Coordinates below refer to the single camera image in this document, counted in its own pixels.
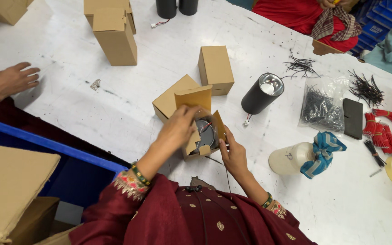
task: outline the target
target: white plastic bottle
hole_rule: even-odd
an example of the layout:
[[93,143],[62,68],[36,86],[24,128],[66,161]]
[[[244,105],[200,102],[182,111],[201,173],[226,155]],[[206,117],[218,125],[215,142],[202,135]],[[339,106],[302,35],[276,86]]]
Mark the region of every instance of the white plastic bottle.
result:
[[302,165],[311,160],[315,160],[312,144],[302,142],[272,152],[269,165],[276,174],[300,174]]

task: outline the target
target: black cylindrical light fixture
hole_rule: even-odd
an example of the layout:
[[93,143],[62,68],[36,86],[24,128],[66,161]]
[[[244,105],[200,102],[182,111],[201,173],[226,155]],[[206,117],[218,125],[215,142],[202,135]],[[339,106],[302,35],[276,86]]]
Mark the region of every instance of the black cylindrical light fixture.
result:
[[198,0],[179,0],[179,11],[184,15],[193,15],[197,12]]
[[155,0],[157,14],[163,19],[172,19],[176,16],[176,0]]
[[253,84],[241,100],[243,110],[258,114],[284,92],[284,83],[275,74],[265,73]]

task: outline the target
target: table surface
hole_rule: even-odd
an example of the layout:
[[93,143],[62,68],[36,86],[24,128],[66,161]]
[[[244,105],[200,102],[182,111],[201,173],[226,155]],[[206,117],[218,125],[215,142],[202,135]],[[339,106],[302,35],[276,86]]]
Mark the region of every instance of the table surface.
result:
[[[83,15],[82,0],[35,0],[15,26],[0,23],[0,70],[21,61],[41,68],[41,83],[15,96],[17,107],[128,162],[139,159],[162,127],[152,101],[189,74],[200,83],[201,46],[226,45],[235,79],[227,96],[213,97],[213,111],[247,149],[248,167],[259,183],[301,222],[300,229],[319,244],[392,244],[392,183],[378,170],[362,140],[340,138],[346,152],[335,153],[328,170],[313,180],[279,176],[268,165],[276,149],[312,142],[318,132],[298,127],[305,78],[285,78],[285,92],[251,124],[241,99],[263,73],[291,75],[285,64],[295,57],[314,59],[327,76],[347,70],[372,74],[392,110],[392,75],[348,54],[312,53],[312,38],[224,0],[200,0],[193,16],[162,21],[154,1],[132,0],[138,65],[112,67]],[[100,88],[90,85],[100,79]],[[349,92],[345,98],[356,98]],[[211,156],[221,160],[220,152]],[[221,191],[244,194],[224,166],[207,158],[184,162],[176,153],[160,170],[188,185],[199,176]]]

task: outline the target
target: green bangle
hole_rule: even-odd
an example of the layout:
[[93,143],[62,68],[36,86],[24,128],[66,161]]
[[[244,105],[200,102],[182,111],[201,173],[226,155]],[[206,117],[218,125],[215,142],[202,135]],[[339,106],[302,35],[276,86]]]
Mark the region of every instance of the green bangle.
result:
[[272,194],[270,194],[269,192],[267,192],[267,194],[269,194],[269,198],[263,205],[261,205],[263,208],[267,208],[270,205],[270,203],[272,203],[273,201]]
[[146,180],[145,177],[139,172],[135,163],[131,165],[131,169],[133,170],[139,181],[142,182],[145,186],[149,186],[151,184],[151,182]]

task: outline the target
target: blue patterned cloth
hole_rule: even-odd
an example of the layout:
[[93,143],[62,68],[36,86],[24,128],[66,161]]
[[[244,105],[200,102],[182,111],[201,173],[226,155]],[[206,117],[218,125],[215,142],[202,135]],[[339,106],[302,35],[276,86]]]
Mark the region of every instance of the blue patterned cloth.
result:
[[308,161],[301,167],[303,173],[308,179],[321,174],[332,162],[332,152],[345,151],[347,147],[341,143],[338,138],[331,132],[319,132],[314,137],[313,152],[315,161]]

